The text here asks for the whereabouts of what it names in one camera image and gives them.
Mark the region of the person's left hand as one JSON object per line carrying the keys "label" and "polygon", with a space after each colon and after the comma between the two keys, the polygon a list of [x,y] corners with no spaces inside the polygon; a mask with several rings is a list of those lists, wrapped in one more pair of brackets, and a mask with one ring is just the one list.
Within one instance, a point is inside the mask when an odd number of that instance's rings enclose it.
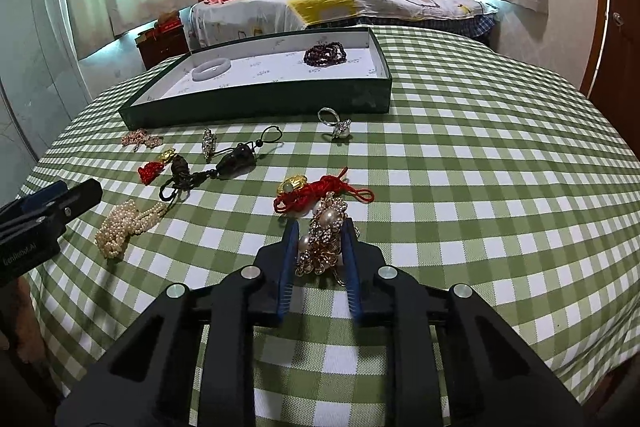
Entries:
{"label": "person's left hand", "polygon": [[46,346],[25,277],[1,288],[1,332],[23,362],[43,365],[47,360]]}

